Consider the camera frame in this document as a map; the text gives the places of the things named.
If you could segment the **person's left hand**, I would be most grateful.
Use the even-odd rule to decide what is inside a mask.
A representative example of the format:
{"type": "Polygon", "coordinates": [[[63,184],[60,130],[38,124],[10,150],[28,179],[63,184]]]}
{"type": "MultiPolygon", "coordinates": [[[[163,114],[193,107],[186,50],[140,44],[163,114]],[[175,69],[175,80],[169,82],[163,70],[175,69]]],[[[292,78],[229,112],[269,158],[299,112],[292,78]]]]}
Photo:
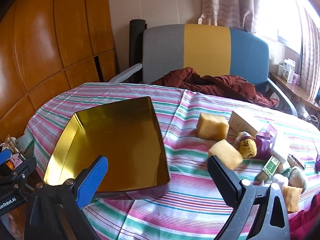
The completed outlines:
{"type": "Polygon", "coordinates": [[[24,233],[20,232],[20,230],[18,229],[14,217],[10,213],[7,213],[7,217],[9,219],[9,230],[12,236],[15,239],[24,239],[24,233]]]}

